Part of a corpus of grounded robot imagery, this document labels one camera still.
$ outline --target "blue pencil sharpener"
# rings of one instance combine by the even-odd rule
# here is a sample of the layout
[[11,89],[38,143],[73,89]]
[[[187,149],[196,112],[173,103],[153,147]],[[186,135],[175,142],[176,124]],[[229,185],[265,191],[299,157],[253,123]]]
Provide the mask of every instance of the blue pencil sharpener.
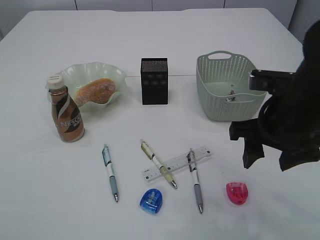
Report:
[[152,188],[145,192],[140,207],[147,213],[156,214],[162,206],[162,194],[158,189]]

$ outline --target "bottle cap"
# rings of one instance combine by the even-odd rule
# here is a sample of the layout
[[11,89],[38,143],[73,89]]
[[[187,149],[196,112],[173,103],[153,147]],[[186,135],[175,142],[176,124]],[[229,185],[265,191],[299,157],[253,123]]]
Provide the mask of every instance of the bottle cap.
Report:
[[46,81],[46,88],[47,89],[60,89],[65,86],[65,81],[60,75],[52,75],[48,77]]

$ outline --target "pencil sharpener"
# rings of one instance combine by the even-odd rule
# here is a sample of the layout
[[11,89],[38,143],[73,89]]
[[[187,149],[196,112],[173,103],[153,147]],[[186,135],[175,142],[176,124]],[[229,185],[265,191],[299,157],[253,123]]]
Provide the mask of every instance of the pencil sharpener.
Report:
[[140,73],[142,104],[168,104],[168,59],[142,58]]
[[230,182],[226,185],[226,193],[231,202],[237,205],[244,204],[248,198],[248,188],[243,182]]
[[140,201],[140,207],[142,210],[151,214],[158,213],[161,206],[162,194],[158,189],[155,188],[146,191]]

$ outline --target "pen grip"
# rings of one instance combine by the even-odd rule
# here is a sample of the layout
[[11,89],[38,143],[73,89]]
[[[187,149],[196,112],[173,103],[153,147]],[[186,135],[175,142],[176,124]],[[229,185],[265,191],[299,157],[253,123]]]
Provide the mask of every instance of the pen grip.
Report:
[[171,174],[168,172],[168,169],[164,166],[160,167],[160,173],[164,176],[168,183],[171,183],[173,180]]
[[115,176],[109,177],[112,194],[118,193],[117,181]]
[[193,187],[194,187],[196,204],[203,204],[202,193],[201,193],[201,187],[200,187],[200,185],[199,185],[199,184],[195,184]]

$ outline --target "blue pen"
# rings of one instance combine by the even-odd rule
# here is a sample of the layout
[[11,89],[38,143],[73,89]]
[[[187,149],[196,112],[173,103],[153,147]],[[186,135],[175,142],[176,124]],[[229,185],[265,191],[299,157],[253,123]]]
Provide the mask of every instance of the blue pen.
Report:
[[112,167],[110,150],[109,150],[108,145],[106,145],[106,144],[104,145],[104,148],[102,150],[102,156],[103,156],[103,160],[104,160],[104,165],[106,166],[106,170],[108,172],[111,191],[112,191],[114,200],[116,202],[118,202],[119,201],[119,192],[118,192],[118,187],[117,187],[117,181],[116,181],[116,177],[115,177],[114,168]]

